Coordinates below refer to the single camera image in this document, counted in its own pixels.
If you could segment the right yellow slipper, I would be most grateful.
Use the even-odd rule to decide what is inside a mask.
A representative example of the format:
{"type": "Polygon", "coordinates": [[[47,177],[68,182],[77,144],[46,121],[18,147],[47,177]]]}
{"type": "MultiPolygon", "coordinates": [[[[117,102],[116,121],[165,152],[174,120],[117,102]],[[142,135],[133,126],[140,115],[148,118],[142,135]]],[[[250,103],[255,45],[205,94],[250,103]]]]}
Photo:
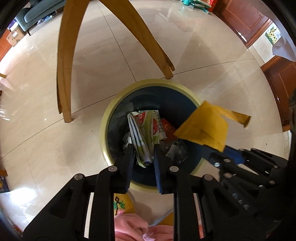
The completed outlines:
{"type": "Polygon", "coordinates": [[[173,226],[174,225],[174,211],[170,211],[166,213],[157,223],[157,225],[168,225],[173,226]]]}

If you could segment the left yellow slipper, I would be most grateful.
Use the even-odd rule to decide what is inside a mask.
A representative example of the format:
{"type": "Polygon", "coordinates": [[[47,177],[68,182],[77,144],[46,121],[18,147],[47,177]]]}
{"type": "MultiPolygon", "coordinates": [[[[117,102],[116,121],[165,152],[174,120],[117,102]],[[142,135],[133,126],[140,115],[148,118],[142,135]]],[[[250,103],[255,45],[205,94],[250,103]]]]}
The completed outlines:
{"type": "Polygon", "coordinates": [[[114,216],[135,213],[133,199],[129,193],[114,193],[113,197],[114,216]]]}

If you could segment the yellow slipper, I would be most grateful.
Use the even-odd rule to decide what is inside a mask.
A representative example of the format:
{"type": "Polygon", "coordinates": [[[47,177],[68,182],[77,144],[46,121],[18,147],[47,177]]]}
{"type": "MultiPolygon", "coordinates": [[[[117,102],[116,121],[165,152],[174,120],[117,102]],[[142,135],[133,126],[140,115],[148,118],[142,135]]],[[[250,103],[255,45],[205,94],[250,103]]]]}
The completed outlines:
{"type": "Polygon", "coordinates": [[[157,225],[168,225],[173,226],[174,225],[174,211],[170,211],[166,213],[157,223],[157,225]]]}
{"type": "Polygon", "coordinates": [[[114,193],[113,197],[114,216],[135,213],[133,199],[129,193],[114,193]]]}

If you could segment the teal stepper machine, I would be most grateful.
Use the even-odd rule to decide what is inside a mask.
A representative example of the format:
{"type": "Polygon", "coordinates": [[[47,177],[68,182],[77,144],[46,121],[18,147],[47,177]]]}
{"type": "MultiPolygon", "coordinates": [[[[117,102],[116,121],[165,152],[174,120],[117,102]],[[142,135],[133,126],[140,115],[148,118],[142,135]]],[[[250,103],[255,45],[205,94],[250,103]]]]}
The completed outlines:
{"type": "Polygon", "coordinates": [[[210,1],[204,0],[182,0],[183,4],[192,9],[201,9],[203,11],[208,11],[211,8],[210,1]]]}

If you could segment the yellow padded envelope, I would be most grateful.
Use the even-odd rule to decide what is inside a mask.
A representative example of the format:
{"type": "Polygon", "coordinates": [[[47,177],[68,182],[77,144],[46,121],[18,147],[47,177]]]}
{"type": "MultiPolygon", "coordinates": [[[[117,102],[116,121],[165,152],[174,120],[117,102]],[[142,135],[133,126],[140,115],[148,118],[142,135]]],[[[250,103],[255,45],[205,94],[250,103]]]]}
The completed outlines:
{"type": "Polygon", "coordinates": [[[251,116],[204,101],[174,132],[174,135],[223,152],[228,132],[228,123],[225,118],[247,127],[251,116]]]}

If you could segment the pink trouser legs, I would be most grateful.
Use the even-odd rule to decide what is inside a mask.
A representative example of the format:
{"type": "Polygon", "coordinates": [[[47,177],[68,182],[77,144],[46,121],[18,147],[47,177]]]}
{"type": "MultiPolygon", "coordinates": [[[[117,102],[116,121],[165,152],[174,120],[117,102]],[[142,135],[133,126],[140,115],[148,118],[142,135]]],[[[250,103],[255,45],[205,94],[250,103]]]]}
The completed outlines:
{"type": "Polygon", "coordinates": [[[115,240],[173,240],[174,228],[170,225],[149,226],[135,213],[114,217],[115,240]]]}

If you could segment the yellow rimmed trash bin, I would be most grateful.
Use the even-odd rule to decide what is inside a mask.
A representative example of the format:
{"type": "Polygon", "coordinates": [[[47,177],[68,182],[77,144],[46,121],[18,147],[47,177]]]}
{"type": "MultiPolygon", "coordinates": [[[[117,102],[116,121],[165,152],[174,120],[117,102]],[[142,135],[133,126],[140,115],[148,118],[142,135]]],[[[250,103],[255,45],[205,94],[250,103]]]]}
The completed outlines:
{"type": "Polygon", "coordinates": [[[109,104],[102,123],[100,144],[105,161],[113,165],[125,155],[126,146],[135,145],[135,165],[131,188],[140,192],[157,192],[154,154],[157,144],[180,146],[185,154],[176,157],[179,168],[196,174],[202,161],[200,146],[173,136],[191,113],[200,106],[188,88],[161,79],[139,81],[109,104]]]}

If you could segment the wooden table leg frame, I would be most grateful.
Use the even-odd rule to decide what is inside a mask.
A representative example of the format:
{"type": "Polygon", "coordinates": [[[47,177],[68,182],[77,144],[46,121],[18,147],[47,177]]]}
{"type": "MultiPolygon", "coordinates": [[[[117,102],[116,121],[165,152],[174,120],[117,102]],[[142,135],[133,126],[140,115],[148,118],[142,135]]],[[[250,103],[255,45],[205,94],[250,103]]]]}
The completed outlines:
{"type": "Polygon", "coordinates": [[[173,77],[173,63],[130,1],[66,1],[57,46],[57,104],[66,123],[73,112],[135,79],[107,13],[130,31],[166,79],[173,77]]]}

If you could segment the dark teal sofa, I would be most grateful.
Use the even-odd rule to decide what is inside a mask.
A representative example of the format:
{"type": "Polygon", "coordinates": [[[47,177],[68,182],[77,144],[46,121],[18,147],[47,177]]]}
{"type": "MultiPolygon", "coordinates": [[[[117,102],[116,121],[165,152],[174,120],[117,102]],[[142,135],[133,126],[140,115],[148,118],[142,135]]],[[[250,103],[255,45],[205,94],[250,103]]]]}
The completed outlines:
{"type": "Polygon", "coordinates": [[[15,20],[24,32],[28,31],[42,18],[65,6],[63,0],[29,1],[30,7],[23,8],[16,15],[15,20]]]}

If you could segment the green red snack wrapper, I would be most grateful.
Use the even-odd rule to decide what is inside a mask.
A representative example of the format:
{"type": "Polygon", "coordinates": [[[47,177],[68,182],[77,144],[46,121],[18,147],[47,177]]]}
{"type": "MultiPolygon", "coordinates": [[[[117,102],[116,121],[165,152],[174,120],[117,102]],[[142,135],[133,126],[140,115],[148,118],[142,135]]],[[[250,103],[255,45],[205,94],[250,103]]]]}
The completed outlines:
{"type": "Polygon", "coordinates": [[[127,120],[138,165],[145,168],[154,160],[154,146],[167,138],[159,112],[157,110],[133,111],[127,115],[127,120]]]}

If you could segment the wooden door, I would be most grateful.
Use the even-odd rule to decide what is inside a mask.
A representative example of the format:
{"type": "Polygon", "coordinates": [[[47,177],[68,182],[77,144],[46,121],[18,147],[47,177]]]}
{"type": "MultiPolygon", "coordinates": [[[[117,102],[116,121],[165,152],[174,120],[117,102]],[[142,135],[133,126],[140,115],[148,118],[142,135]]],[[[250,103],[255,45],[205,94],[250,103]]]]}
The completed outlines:
{"type": "Polygon", "coordinates": [[[247,48],[272,24],[271,19],[247,1],[217,1],[213,13],[233,30],[247,48]]]}

